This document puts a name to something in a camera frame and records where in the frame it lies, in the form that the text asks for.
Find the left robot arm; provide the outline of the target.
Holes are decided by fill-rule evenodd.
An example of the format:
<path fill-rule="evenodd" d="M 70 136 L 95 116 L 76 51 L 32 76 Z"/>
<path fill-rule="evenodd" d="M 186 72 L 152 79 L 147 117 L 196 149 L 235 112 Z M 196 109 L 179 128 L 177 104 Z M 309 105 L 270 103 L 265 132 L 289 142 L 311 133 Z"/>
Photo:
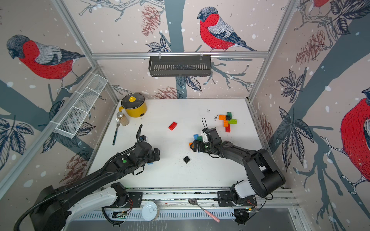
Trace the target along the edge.
<path fill-rule="evenodd" d="M 61 231 L 89 211 L 130 203 L 125 187 L 118 180 L 160 159 L 160 150 L 142 141 L 140 134 L 138 131 L 134 146 L 113 155 L 96 172 L 67 186 L 44 188 L 34 206 L 20 216 L 13 229 L 18 231 L 22 221 L 29 216 L 36 231 Z"/>

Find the yellow pot with lid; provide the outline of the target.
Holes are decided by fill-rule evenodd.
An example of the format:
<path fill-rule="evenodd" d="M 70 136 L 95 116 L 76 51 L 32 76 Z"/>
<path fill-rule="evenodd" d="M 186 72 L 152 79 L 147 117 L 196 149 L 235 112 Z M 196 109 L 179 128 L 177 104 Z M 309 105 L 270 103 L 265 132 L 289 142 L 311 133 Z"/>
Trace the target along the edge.
<path fill-rule="evenodd" d="M 128 116 L 138 118 L 144 116 L 147 112 L 145 97 L 141 93 L 130 93 L 126 95 L 120 102 L 119 111 L 125 111 Z"/>

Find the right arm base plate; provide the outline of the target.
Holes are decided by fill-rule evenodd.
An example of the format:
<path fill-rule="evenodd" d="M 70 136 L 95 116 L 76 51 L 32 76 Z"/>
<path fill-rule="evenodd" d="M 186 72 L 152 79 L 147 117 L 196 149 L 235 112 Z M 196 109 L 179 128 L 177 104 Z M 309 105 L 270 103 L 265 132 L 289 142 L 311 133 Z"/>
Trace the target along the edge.
<path fill-rule="evenodd" d="M 254 195 L 240 198 L 231 191 L 218 191 L 214 201 L 218 202 L 219 207 L 256 207 L 257 201 Z"/>

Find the red lego brick back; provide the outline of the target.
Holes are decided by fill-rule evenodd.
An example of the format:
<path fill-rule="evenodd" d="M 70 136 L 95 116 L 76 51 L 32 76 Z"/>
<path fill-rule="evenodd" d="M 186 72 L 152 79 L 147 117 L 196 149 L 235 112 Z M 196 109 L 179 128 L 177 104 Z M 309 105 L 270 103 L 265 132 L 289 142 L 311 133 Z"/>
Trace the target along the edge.
<path fill-rule="evenodd" d="M 168 128 L 169 130 L 173 131 L 177 127 L 177 123 L 173 122 Z"/>

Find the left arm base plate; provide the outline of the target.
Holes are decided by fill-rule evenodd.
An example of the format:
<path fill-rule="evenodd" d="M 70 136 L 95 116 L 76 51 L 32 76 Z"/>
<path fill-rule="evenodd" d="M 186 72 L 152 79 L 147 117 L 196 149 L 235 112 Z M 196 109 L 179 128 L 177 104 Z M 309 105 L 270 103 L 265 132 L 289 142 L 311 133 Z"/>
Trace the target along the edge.
<path fill-rule="evenodd" d="M 107 208 L 139 208 L 143 199 L 142 192 L 128 192 L 120 195 L 114 203 Z"/>

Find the white round lid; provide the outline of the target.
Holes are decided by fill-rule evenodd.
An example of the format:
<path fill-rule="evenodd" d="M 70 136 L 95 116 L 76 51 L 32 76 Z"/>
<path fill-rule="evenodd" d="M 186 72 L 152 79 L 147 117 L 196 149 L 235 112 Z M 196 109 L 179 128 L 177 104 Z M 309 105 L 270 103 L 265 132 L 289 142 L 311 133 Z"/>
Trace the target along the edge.
<path fill-rule="evenodd" d="M 142 208 L 142 218 L 145 221 L 153 221 L 159 214 L 159 208 L 154 202 L 147 202 Z"/>

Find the pink handled spoon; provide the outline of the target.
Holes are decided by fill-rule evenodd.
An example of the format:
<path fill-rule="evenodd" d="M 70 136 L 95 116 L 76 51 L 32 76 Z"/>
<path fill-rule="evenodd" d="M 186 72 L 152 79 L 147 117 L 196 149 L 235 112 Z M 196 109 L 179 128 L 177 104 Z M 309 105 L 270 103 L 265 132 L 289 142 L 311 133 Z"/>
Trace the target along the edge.
<path fill-rule="evenodd" d="M 201 207 L 199 204 L 198 204 L 198 201 L 196 199 L 188 199 L 188 202 L 191 204 L 191 205 L 194 205 L 194 206 L 198 206 L 200 209 L 202 209 L 209 217 L 211 217 L 214 221 L 216 222 L 220 222 L 220 219 L 218 217 L 216 217 L 215 215 L 213 215 L 211 212 L 209 212 L 208 210 L 204 209 L 203 207 Z"/>

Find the red lego brick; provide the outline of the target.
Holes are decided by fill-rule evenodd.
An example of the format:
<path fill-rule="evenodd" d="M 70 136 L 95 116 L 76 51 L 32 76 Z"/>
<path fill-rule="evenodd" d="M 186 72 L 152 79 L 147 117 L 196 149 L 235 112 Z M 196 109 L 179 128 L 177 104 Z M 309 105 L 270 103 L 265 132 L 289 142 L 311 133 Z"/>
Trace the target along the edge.
<path fill-rule="evenodd" d="M 231 132 L 231 126 L 230 126 L 230 125 L 228 125 L 227 127 L 225 127 L 225 131 L 226 131 L 227 133 L 230 133 L 230 132 Z"/>
<path fill-rule="evenodd" d="M 168 128 L 169 130 L 173 131 L 177 127 L 177 123 L 173 122 Z"/>

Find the small glass jar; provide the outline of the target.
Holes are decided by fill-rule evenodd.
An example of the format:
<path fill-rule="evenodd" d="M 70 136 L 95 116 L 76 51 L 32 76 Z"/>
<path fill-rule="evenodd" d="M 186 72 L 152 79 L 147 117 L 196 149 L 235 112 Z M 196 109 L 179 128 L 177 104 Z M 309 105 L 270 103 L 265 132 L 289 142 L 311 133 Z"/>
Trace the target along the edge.
<path fill-rule="evenodd" d="M 117 113 L 117 119 L 119 120 L 120 124 L 124 127 L 129 124 L 129 120 L 123 112 Z"/>

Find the teal handled spoon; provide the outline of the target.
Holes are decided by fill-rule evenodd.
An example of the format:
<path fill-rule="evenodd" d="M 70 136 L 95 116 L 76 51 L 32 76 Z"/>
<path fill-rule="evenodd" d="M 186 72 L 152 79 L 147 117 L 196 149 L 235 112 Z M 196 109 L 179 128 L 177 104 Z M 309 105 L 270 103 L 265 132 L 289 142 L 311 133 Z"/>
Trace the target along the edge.
<path fill-rule="evenodd" d="M 117 134 L 118 134 L 119 127 L 120 127 L 120 120 L 119 119 L 116 119 L 116 129 L 115 129 L 115 133 L 114 133 L 114 138 L 113 138 L 112 145 L 115 145 L 115 143 L 116 143 L 116 139 L 117 139 Z"/>

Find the black small lego brick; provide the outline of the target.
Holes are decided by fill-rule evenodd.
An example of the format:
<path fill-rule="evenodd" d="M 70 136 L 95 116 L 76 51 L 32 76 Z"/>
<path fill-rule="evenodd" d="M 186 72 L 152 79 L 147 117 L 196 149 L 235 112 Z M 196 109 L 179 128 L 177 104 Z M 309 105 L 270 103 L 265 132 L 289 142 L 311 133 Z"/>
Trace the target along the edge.
<path fill-rule="evenodd" d="M 183 158 L 184 162 L 187 164 L 188 162 L 190 162 L 190 158 L 189 157 L 184 157 Z"/>

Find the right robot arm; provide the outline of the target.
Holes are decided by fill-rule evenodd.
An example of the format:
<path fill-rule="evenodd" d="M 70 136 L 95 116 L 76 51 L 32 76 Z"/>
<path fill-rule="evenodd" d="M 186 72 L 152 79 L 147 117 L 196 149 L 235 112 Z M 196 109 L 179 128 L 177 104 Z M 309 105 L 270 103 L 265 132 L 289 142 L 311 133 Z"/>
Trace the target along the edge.
<path fill-rule="evenodd" d="M 215 128 L 204 128 L 202 131 L 202 140 L 194 140 L 190 149 L 241 164 L 248 179 L 247 190 L 252 190 L 249 195 L 267 197 L 286 183 L 284 175 L 267 150 L 248 150 L 230 141 L 223 141 Z"/>

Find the lime green lego brick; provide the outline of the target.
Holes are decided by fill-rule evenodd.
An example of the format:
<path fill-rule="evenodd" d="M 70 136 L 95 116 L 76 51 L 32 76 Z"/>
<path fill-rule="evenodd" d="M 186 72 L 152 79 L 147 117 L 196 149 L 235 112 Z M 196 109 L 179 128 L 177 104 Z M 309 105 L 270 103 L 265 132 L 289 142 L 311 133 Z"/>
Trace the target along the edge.
<path fill-rule="evenodd" d="M 228 121 L 228 124 L 237 124 L 237 120 L 236 119 L 231 119 Z"/>

